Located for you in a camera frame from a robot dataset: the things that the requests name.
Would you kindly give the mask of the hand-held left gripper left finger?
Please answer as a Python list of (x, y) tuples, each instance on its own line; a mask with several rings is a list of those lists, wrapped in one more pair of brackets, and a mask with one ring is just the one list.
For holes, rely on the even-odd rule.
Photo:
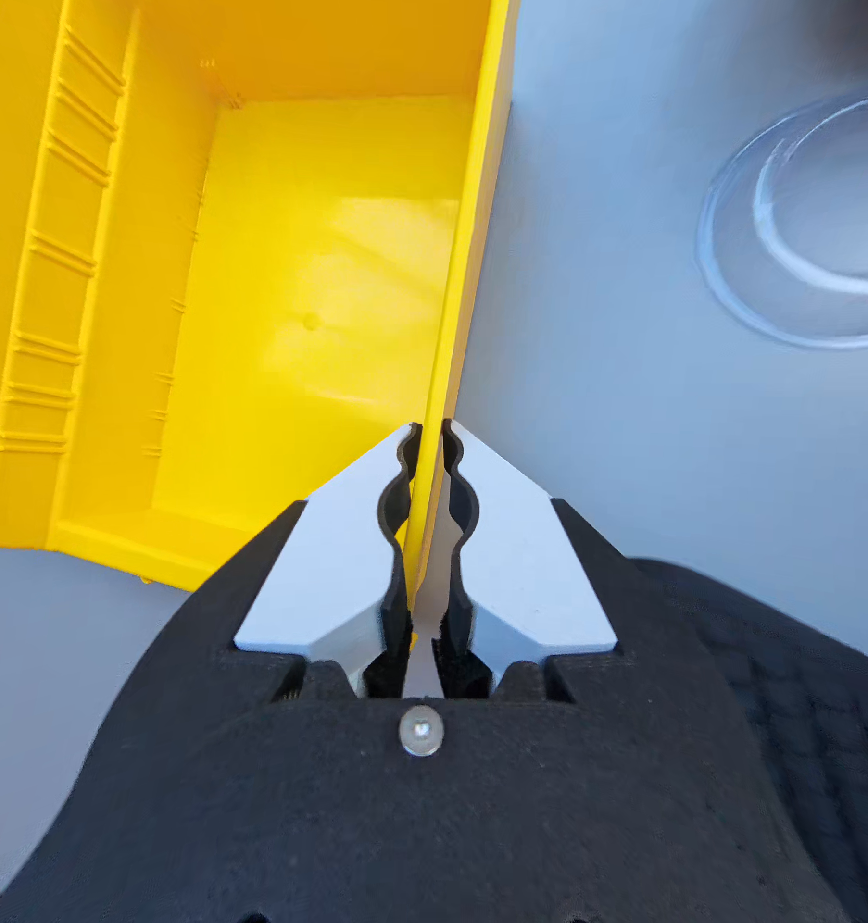
[(402, 697), (413, 622), (397, 532), (422, 432), (399, 427), (306, 499), (237, 648), (334, 662), (357, 696)]

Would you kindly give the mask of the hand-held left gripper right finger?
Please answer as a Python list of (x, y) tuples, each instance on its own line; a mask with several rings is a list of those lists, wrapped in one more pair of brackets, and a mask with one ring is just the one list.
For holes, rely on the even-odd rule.
[(617, 637), (553, 499), (457, 422), (442, 423), (451, 551), (438, 674), (445, 698), (488, 698), (514, 663), (608, 654)]

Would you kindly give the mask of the yellow plastic bin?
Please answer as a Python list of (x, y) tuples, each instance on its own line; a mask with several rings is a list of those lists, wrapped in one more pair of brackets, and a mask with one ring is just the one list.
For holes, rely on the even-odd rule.
[(519, 9), (0, 1), (0, 548), (194, 591), (437, 432)]

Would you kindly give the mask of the clear plastic ball stand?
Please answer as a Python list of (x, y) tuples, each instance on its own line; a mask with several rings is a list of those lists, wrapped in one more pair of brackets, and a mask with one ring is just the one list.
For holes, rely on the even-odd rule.
[(696, 253), (751, 329), (868, 349), (868, 89), (788, 112), (738, 149), (706, 195)]

